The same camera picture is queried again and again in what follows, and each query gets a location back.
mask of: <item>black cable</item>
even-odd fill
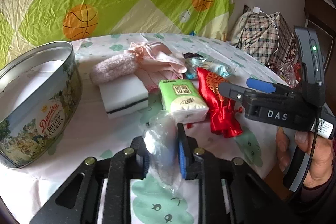
[[[318,135],[318,131],[319,131],[319,122],[320,122],[320,117],[321,117],[321,111],[322,111],[321,107],[316,110],[314,138],[313,138],[313,143],[311,145],[311,150],[310,150],[310,155],[309,155],[309,160],[308,160],[308,164],[307,164],[306,170],[305,170],[304,175],[302,177],[302,180],[301,180],[301,182],[299,184],[299,187],[297,187],[297,189],[295,190],[295,192],[289,198],[288,203],[291,202],[298,195],[298,193],[300,192],[301,187],[303,185],[303,182],[305,181],[306,176],[308,174],[311,162],[313,160],[313,154],[314,154],[314,151],[315,151],[315,145],[316,145],[317,135]]]

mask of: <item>green tissue package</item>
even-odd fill
[[[203,121],[209,107],[190,80],[161,80],[159,83],[163,109],[171,112],[176,122]]]

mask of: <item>dark sleeve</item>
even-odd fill
[[[335,218],[336,204],[336,165],[333,161],[333,172],[330,179],[323,185],[301,192],[289,203],[302,221],[302,224],[328,224]]]

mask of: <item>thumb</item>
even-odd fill
[[[314,134],[312,132],[298,131],[295,133],[296,145],[308,155],[310,155],[311,152],[313,139]],[[333,146],[331,140],[317,136],[313,160],[315,160],[317,163],[324,163],[328,161],[330,155],[332,154],[332,149]]]

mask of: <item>plaid cloth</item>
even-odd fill
[[[271,14],[269,17],[251,13],[246,19],[236,47],[247,52],[260,63],[265,65],[269,63],[276,73],[284,63],[293,63],[296,43],[293,30],[279,12]],[[278,28],[279,48],[277,30],[272,22]]]

